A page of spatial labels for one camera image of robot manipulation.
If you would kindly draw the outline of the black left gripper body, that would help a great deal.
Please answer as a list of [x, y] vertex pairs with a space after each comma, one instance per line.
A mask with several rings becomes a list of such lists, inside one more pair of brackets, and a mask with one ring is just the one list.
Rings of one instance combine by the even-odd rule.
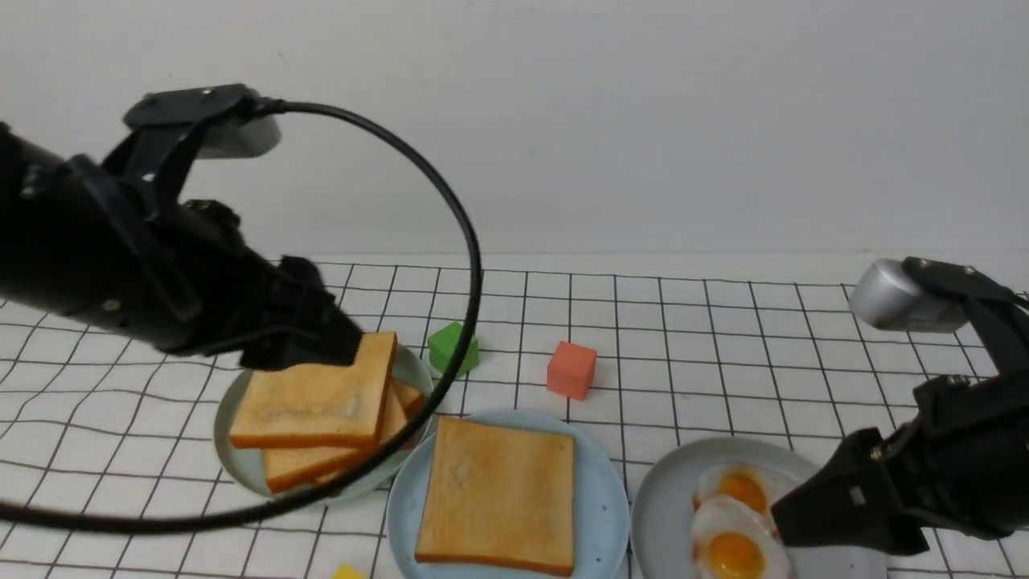
[[181, 200], [194, 164], [192, 153], [72, 160], [75, 183], [99, 212], [88, 240], [104, 243], [88, 250], [100, 278], [88, 322], [174, 355], [250, 341], [243, 310], [272, 272], [228, 206]]

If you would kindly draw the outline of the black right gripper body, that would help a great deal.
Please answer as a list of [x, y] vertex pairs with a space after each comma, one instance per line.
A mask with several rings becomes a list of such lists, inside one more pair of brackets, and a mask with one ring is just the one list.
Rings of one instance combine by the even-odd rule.
[[904, 515], [985, 541], [1026, 528], [1027, 375], [938, 376], [912, 396], [918, 413], [884, 453]]

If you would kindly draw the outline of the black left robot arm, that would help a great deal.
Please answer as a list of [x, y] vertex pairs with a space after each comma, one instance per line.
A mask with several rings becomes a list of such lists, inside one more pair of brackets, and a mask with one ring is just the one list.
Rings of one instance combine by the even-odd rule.
[[265, 260], [213, 200], [180, 202], [2, 126], [2, 297], [187, 358], [349, 366], [363, 330], [312, 261]]

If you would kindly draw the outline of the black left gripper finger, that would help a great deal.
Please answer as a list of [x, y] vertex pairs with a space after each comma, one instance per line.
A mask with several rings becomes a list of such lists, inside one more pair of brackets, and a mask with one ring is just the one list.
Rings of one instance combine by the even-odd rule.
[[262, 325], [244, 341], [240, 366], [263, 372], [298, 365], [349, 367], [363, 336], [346, 315]]
[[341, 322], [346, 315], [325, 286], [319, 268], [310, 260], [283, 256], [278, 265], [278, 303], [294, 322]]

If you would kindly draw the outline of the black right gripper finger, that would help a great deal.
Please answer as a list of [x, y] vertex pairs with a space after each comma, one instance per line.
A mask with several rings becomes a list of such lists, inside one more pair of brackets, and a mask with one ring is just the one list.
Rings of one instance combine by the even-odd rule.
[[856, 546], [916, 556], [929, 550], [921, 524], [904, 511], [878, 429], [849, 433], [826, 465], [769, 508], [788, 547]]

